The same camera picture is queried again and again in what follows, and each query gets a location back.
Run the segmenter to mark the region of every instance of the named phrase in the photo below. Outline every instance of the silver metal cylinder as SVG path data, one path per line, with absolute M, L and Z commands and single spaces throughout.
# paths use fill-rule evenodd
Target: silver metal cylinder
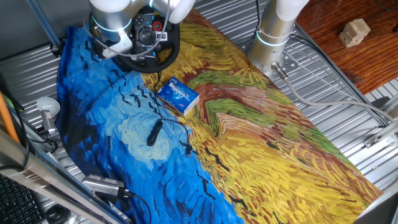
M 270 0 L 262 12 L 259 30 L 247 52 L 249 60 L 266 75 L 273 71 L 273 62 L 283 63 L 282 53 L 296 18 L 283 21 L 277 15 L 277 0 Z
M 179 4 L 180 1 L 181 0 L 170 0 L 170 15 L 173 13 L 175 7 Z M 167 4 L 168 0 L 153 0 L 150 1 L 149 6 L 160 12 L 163 16 L 166 16 Z
M 123 10 L 118 12 L 104 12 L 90 1 L 91 13 L 102 39 L 119 41 L 119 34 L 130 32 L 132 16 L 146 5 L 146 0 L 132 0 Z

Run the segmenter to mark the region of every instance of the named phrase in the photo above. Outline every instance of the metal grating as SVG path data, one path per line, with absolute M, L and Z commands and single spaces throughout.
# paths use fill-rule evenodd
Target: metal grating
M 265 1 L 260 2 L 263 9 Z M 252 37 L 257 25 L 255 0 L 200 0 L 195 3 L 195 7 L 235 44 L 241 46 Z M 364 98 L 352 83 L 347 82 L 341 71 L 326 64 L 325 60 L 307 45 L 289 40 L 285 52 L 299 64 L 294 71 L 289 72 L 289 78 L 304 98 L 319 102 Z M 0 73 L 3 74 L 11 93 L 26 108 L 24 116 L 36 127 L 41 125 L 41 118 L 35 107 L 35 101 L 43 96 L 55 99 L 57 97 L 58 64 L 59 58 L 52 55 L 48 46 L 0 62 Z M 350 105 L 322 108 L 307 106 L 297 101 L 282 80 L 274 78 L 272 81 L 367 179 L 386 193 L 383 198 L 395 192 L 394 181 L 398 177 L 396 156 L 398 147 L 375 146 L 367 149 L 363 144 L 372 134 L 380 130 L 378 128 L 380 124 L 372 114 L 361 107 Z M 64 149 L 59 149 L 55 157 L 72 175 L 78 179 L 83 178 L 81 171 L 70 160 Z M 51 203 L 43 199 L 42 205 L 49 207 Z
M 376 90 L 368 93 L 366 98 L 369 101 L 375 101 L 382 97 L 389 97 L 390 99 L 398 94 L 398 78 L 391 80 L 389 83 L 380 86 Z

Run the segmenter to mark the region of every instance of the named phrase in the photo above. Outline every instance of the red marking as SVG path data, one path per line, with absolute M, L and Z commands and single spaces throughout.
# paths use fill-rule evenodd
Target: red marking
M 153 28 L 154 31 L 162 31 L 163 25 L 162 25 L 161 22 L 155 21 L 155 22 L 152 24 L 152 28 Z

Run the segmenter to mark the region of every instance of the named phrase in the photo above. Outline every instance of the gray pipe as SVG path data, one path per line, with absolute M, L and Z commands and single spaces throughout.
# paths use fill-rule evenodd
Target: gray pipe
M 53 44 L 53 48 L 59 49 L 61 46 L 61 42 L 55 34 L 54 30 L 52 29 L 50 22 L 45 16 L 40 5 L 37 3 L 36 0 L 26 0 L 26 2 L 35 13 L 36 17 L 39 19 L 39 22 L 42 25 L 44 32 L 47 34 L 47 37 L 49 37 L 51 43 Z

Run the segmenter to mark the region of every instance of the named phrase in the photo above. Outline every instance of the screw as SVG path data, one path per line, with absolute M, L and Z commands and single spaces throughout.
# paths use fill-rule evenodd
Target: screw
M 58 47 L 52 46 L 51 50 L 54 51 L 54 52 L 56 52 L 56 51 L 58 50 Z

